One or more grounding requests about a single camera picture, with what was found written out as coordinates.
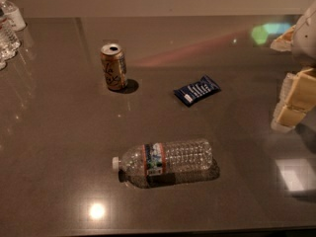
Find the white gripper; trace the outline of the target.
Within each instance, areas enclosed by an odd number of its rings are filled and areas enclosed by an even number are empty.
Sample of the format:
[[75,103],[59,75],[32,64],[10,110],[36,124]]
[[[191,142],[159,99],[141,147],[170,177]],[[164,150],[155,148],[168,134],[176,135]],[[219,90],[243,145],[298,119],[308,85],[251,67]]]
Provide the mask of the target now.
[[273,113],[271,128],[287,133],[316,106],[316,1],[291,26],[271,43],[271,49],[291,51],[304,67],[296,74],[287,73]]

